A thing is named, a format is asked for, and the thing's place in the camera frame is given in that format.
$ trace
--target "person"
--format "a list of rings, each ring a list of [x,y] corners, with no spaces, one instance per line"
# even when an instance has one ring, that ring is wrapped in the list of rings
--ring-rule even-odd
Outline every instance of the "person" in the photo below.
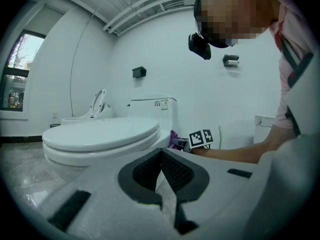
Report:
[[[201,35],[218,48],[233,46],[238,39],[254,38],[267,29],[274,36],[280,52],[284,37],[299,60],[308,53],[314,54],[318,47],[307,21],[291,0],[196,0],[194,16]],[[290,90],[288,77],[293,69],[283,53],[279,60],[279,72],[280,103],[264,141],[231,150],[199,147],[192,152],[208,158],[257,164],[264,153],[274,151],[284,142],[296,138],[293,121],[286,116],[288,107],[284,100]]]

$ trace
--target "toilet tank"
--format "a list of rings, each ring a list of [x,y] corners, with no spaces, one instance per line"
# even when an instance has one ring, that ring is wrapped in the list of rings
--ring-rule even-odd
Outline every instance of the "toilet tank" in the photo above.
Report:
[[[256,115],[254,117],[254,137],[253,143],[263,142],[268,136],[271,126],[274,124],[275,119],[267,116]]]
[[[161,130],[178,131],[177,100],[167,94],[151,93],[131,100],[128,117],[154,118]]]

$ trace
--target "window frame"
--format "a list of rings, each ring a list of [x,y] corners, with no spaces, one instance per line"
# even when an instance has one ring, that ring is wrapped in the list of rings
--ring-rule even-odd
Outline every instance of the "window frame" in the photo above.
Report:
[[[10,55],[12,54],[14,48],[16,47],[17,43],[19,42],[20,38],[23,37],[24,35],[31,35],[34,37],[38,37],[38,38],[42,38],[45,39],[47,36],[45,34],[41,34],[41,33],[37,33],[37,32],[33,32],[27,29],[23,29],[22,32],[20,33],[20,35],[18,36],[18,38],[16,39],[16,41],[14,42],[14,45],[12,46],[11,50],[10,50],[10,54],[8,55],[6,61],[5,61],[5,66],[4,69],[2,71],[2,75],[1,75],[1,79],[0,79],[0,112],[18,112],[18,113],[23,113],[24,110],[24,101],[25,99],[23,98],[23,102],[22,102],[22,109],[21,108],[7,108],[7,107],[2,107],[2,102],[3,102],[3,88],[4,88],[4,80],[5,80],[5,75],[10,75],[10,76],[17,76],[17,77],[24,77],[27,78],[28,81],[28,75],[29,75],[29,70],[25,70],[25,69],[20,69],[20,68],[15,68],[15,67],[8,67],[9,64],[9,59],[10,59]]]

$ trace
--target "window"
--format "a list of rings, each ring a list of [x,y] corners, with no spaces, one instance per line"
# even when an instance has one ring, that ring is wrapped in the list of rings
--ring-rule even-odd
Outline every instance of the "window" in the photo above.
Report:
[[[23,111],[27,77],[45,35],[24,30],[7,59],[0,82],[0,110]]]

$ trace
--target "toilet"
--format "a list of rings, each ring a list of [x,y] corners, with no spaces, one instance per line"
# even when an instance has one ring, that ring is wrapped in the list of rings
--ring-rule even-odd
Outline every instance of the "toilet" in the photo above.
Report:
[[[254,117],[253,143],[263,142],[268,136],[275,119],[267,116],[256,115]]]
[[[45,159],[63,180],[83,169],[134,152],[167,148],[177,131],[175,98],[155,93],[131,100],[128,116],[66,123],[42,135]]]
[[[106,92],[106,89],[102,88],[94,95],[88,113],[78,117],[62,118],[61,125],[113,118],[113,109],[109,104],[105,103]]]

